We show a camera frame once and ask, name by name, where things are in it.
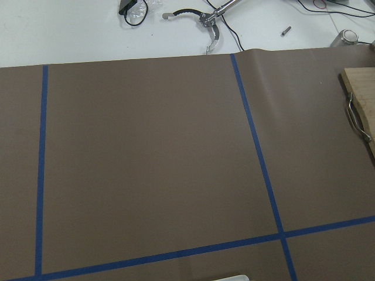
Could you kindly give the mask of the metal reacher grabber tool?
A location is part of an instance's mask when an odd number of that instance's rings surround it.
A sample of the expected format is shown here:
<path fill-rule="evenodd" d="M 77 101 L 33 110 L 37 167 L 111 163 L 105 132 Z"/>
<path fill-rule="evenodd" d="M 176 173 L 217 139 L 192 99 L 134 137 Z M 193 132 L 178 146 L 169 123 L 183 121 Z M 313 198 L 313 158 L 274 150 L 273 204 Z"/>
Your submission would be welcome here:
<path fill-rule="evenodd" d="M 226 22 L 226 20 L 224 18 L 224 14 L 229 9 L 231 9 L 232 7 L 237 5 L 238 3 L 240 3 L 240 1 L 232 0 L 232 1 L 226 2 L 225 4 L 221 5 L 218 8 L 215 8 L 214 6 L 212 6 L 212 8 L 213 8 L 212 13 L 205 13 L 205 12 L 202 12 L 202 11 L 198 11 L 196 9 L 185 8 L 185 9 L 177 10 L 177 11 L 172 12 L 172 13 L 163 13 L 162 18 L 164 20 L 168 20 L 169 18 L 176 17 L 176 16 L 181 15 L 183 13 L 192 13 L 192 14 L 198 16 L 199 17 L 199 23 L 204 28 L 210 29 L 213 33 L 212 41 L 206 47 L 206 54 L 210 54 L 215 49 L 216 44 L 219 42 L 219 39 L 220 39 L 220 31 L 219 31 L 219 28 L 216 24 L 216 19 L 221 17 L 222 21 L 224 22 L 224 25 L 228 28 L 228 30 L 232 34 L 235 35 L 240 51 L 244 51 L 244 47 L 241 44 L 239 35 L 228 25 L 228 23 Z"/>

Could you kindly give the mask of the white rectangular tray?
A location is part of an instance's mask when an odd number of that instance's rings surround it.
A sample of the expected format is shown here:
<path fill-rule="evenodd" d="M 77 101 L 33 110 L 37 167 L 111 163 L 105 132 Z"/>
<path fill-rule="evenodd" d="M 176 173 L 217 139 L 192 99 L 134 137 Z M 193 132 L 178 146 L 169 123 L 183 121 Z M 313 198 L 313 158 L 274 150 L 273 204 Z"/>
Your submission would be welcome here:
<path fill-rule="evenodd" d="M 247 275 L 235 275 L 229 277 L 223 277 L 212 281 L 250 281 Z"/>

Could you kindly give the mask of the small metal screw bit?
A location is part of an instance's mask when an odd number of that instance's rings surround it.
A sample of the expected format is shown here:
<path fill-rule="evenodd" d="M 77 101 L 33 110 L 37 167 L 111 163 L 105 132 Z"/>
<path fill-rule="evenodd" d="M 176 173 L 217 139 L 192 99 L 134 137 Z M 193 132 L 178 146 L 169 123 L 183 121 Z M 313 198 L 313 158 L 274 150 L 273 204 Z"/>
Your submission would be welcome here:
<path fill-rule="evenodd" d="M 291 27 L 287 27 L 285 30 L 282 31 L 281 36 L 285 36 L 289 31 L 291 30 Z"/>

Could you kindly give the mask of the bamboo cutting board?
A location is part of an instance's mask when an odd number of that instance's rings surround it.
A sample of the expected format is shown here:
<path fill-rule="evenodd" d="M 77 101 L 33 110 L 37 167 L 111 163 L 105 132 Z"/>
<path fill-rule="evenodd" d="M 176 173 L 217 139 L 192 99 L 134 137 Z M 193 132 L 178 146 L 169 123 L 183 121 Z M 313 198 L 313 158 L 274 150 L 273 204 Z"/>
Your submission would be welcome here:
<path fill-rule="evenodd" d="M 340 74 L 353 132 L 374 161 L 374 67 L 344 68 Z"/>

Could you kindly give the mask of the small metal cylinder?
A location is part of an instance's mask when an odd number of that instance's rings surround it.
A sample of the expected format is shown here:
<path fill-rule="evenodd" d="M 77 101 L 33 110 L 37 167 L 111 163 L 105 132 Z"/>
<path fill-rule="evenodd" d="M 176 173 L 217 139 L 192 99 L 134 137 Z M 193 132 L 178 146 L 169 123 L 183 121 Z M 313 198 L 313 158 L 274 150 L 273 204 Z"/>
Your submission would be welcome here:
<path fill-rule="evenodd" d="M 334 38 L 330 47 L 352 46 L 359 42 L 358 34 L 350 29 L 341 30 Z"/>

